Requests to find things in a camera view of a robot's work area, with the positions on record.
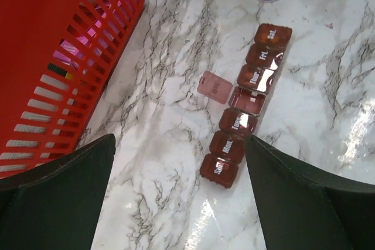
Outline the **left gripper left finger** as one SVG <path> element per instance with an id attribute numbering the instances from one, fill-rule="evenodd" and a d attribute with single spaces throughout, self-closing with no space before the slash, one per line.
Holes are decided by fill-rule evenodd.
<path id="1" fill-rule="evenodd" d="M 114 155 L 107 134 L 1 179 L 1 249 L 90 249 Z"/>

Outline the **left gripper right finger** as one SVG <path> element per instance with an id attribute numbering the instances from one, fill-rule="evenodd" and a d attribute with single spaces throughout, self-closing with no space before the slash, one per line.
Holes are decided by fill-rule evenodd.
<path id="1" fill-rule="evenodd" d="M 326 172 L 254 135 L 246 161 L 267 249 L 374 249 L 374 185 Z"/>

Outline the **brown weekly pill organizer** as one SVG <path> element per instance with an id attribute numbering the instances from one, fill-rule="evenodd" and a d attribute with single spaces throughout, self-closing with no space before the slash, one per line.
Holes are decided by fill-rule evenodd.
<path id="1" fill-rule="evenodd" d="M 209 153 L 201 164 L 203 178 L 226 189 L 232 187 L 245 156 L 246 138 L 260 123 L 291 38 L 292 28 L 262 23 L 236 85 L 210 71 L 201 76 L 198 93 L 220 104 L 228 104 L 219 120 L 219 129 L 211 139 Z"/>

